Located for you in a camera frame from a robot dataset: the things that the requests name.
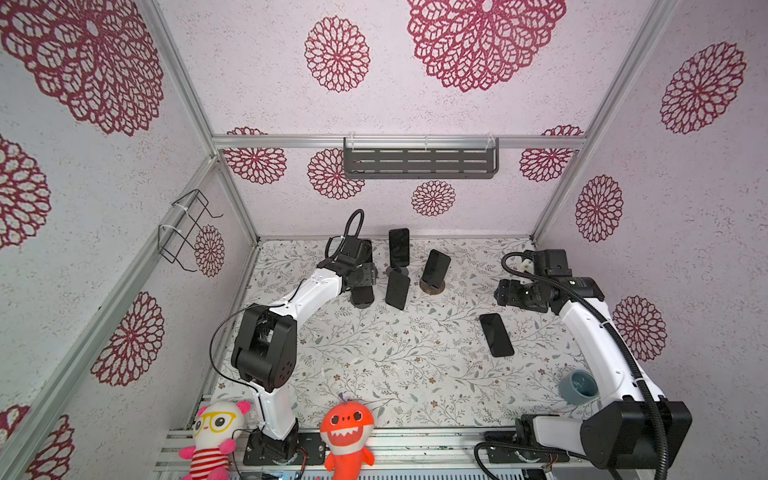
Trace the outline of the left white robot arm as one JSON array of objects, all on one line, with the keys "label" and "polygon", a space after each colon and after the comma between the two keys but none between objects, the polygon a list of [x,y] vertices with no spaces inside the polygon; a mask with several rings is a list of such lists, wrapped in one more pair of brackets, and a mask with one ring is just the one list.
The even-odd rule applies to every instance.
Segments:
[{"label": "left white robot arm", "polygon": [[275,463],[292,460],[299,450],[299,423],[290,405],[287,383],[297,365],[301,326],[328,302],[345,292],[372,299],[376,267],[368,239],[338,238],[317,268],[293,292],[270,305],[245,308],[230,364],[239,381],[254,391],[262,425],[249,435],[252,453]]}]

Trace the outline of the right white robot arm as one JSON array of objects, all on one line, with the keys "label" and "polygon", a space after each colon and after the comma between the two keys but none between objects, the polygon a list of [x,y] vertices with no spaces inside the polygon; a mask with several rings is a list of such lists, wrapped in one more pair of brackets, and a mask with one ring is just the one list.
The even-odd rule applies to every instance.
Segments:
[{"label": "right white robot arm", "polygon": [[562,249],[510,252],[501,266],[512,277],[499,283],[497,303],[555,314],[578,344],[601,404],[585,420],[524,415],[510,449],[579,458],[612,473],[651,470],[655,478],[667,478],[692,414],[683,402],[669,400],[640,366],[597,283],[573,275]]}]

